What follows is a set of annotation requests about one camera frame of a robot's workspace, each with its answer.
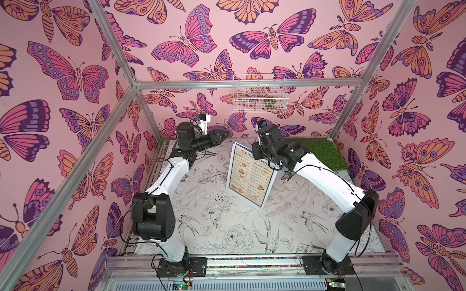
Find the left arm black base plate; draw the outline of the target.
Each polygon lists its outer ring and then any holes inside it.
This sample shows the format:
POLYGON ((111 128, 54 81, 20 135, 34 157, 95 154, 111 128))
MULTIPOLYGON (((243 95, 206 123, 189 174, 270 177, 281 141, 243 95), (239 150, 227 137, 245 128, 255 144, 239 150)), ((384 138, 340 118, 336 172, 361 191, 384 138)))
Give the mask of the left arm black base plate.
POLYGON ((162 259, 157 272, 161 278, 174 278, 174 277, 205 277, 207 271, 207 258, 194 257, 183 260, 179 263, 171 263, 162 259))

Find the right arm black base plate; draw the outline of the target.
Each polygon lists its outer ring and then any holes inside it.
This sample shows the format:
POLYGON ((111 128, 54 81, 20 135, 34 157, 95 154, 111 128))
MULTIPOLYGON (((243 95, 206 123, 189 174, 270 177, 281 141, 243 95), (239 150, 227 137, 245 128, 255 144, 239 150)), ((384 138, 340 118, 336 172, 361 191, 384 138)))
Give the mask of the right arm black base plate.
POLYGON ((321 255, 306 255, 300 259, 306 275, 337 276, 339 274, 354 275, 355 271, 349 256, 336 263, 331 258, 321 255))

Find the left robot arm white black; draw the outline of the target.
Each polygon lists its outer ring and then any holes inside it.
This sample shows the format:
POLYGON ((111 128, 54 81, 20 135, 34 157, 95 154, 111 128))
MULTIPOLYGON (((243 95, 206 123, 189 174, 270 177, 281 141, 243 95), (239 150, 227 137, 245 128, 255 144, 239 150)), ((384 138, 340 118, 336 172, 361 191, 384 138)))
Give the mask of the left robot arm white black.
POLYGON ((189 259, 187 247, 175 235, 177 219, 170 196, 190 171, 197 153, 221 145, 229 132, 208 129, 206 121, 182 122, 177 127, 177 142, 167 159, 167 167, 156 182, 132 200, 132 230, 144 243, 155 243, 168 263, 189 259))

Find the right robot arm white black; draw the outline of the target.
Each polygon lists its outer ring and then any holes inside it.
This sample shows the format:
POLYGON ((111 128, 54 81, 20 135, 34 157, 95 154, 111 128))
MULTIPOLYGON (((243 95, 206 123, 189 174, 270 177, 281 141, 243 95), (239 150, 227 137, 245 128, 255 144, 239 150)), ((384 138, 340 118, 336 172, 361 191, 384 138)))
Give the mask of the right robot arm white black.
POLYGON ((288 142, 275 124, 259 120, 256 132, 258 141, 252 144, 255 160, 266 160, 273 170, 286 169, 306 178, 343 211, 336 222, 333 238, 320 257, 323 271, 336 274, 342 269, 342 262, 350 250, 372 224, 378 193, 354 186, 340 177, 305 146, 296 141, 288 142))

